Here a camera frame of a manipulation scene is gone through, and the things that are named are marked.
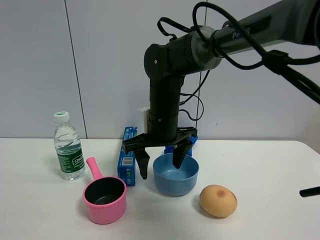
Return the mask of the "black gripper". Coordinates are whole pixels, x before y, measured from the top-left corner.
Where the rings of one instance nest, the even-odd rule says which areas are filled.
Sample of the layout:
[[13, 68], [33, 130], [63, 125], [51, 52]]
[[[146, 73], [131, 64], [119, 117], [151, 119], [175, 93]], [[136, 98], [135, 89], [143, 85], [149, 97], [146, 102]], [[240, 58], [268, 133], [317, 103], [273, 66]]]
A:
[[150, 160], [146, 148], [173, 146], [172, 164], [176, 169], [181, 167], [185, 156], [193, 147], [190, 137], [196, 137], [198, 131], [194, 127], [177, 127], [177, 124], [177, 116], [156, 118], [149, 111], [148, 133], [141, 133], [122, 142], [126, 153], [134, 153], [143, 180], [148, 178]]

